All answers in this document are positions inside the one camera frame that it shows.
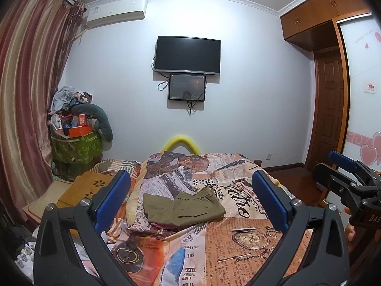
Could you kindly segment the person's hand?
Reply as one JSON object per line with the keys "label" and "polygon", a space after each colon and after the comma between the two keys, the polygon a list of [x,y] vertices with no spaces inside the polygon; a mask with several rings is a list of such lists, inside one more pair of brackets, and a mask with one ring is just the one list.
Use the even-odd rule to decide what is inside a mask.
{"label": "person's hand", "polygon": [[[344,207],[344,212],[351,216],[351,211],[348,207]],[[345,234],[346,234],[347,242],[352,243],[355,238],[356,230],[355,230],[355,227],[351,225],[351,223],[347,224],[345,229]]]}

